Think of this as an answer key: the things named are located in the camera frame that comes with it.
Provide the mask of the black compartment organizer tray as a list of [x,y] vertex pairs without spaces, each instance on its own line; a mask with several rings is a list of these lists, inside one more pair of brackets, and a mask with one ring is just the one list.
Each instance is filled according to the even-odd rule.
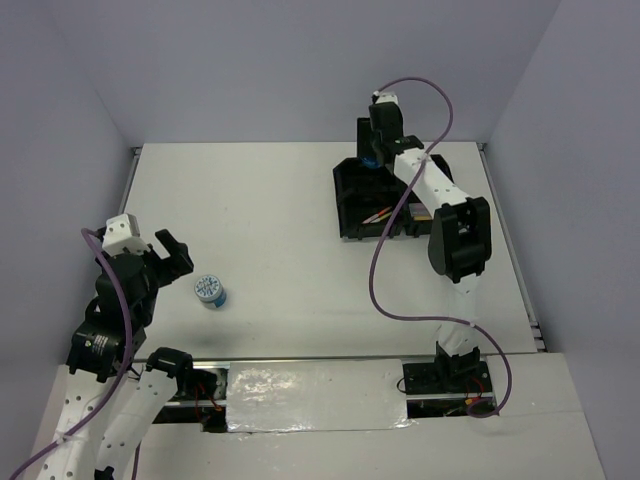
[[[395,208],[406,185],[384,167],[366,168],[358,158],[347,158],[333,169],[339,234],[350,240],[377,238],[390,219],[363,225],[362,221],[386,207]],[[413,221],[411,205],[426,209],[415,194],[410,194],[390,230],[391,238],[405,233],[420,237],[431,232],[432,219]]]

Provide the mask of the orange slim highlighter pen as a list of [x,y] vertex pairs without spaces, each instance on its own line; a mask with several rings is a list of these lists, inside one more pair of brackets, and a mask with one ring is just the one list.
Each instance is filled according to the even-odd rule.
[[382,209],[381,211],[375,213],[374,215],[366,218],[365,220],[362,221],[363,225],[369,225],[372,223],[379,223],[384,219],[387,219],[392,213],[392,208],[391,207],[386,207],[384,209]]

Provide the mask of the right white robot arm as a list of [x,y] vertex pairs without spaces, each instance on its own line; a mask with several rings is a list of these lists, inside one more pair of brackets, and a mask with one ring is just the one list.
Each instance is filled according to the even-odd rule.
[[369,296],[374,308],[387,318],[404,321],[438,321],[434,371],[436,383],[446,391],[457,391],[480,364],[474,323],[476,289],[480,275],[492,255],[491,209],[488,201],[472,197],[459,188],[452,175],[431,155],[417,137],[404,133],[404,119],[393,94],[380,92],[369,106],[370,142],[376,160],[389,166],[406,190],[393,212],[398,215],[410,195],[415,195],[431,215],[427,258],[433,271],[445,280],[449,295],[446,316],[407,316],[382,307],[375,294],[374,278],[384,240],[384,230],[374,250],[369,269]]

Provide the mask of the blue tape roll front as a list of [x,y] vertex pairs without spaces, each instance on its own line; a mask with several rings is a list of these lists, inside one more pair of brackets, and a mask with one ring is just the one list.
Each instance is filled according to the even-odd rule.
[[220,279],[212,274],[200,276],[194,284],[194,294],[206,308],[220,309],[227,300],[227,292]]

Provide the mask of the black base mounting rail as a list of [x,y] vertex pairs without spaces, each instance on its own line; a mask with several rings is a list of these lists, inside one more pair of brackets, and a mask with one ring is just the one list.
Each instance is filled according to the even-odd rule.
[[430,358],[201,363],[154,421],[207,433],[373,431],[496,404],[485,362],[449,379]]

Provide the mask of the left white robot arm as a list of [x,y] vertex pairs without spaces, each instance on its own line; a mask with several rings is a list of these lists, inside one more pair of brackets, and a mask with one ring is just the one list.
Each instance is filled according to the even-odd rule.
[[193,271],[187,246],[160,230],[155,236],[168,255],[159,256],[131,214],[112,217],[97,231],[85,229],[82,236],[101,273],[72,335],[62,410],[51,444],[39,456],[41,479],[122,479],[135,473],[143,437],[165,403],[189,396],[196,385],[191,355],[160,347],[129,399],[115,405],[160,289]]

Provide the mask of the blue tape roll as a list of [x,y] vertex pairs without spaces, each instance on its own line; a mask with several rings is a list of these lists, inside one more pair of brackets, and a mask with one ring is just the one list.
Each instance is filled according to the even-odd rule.
[[362,157],[361,163],[369,169],[378,169],[381,167],[381,164],[375,157]]
[[227,292],[220,279],[212,274],[200,276],[194,284],[194,294],[206,308],[220,309],[227,300]]

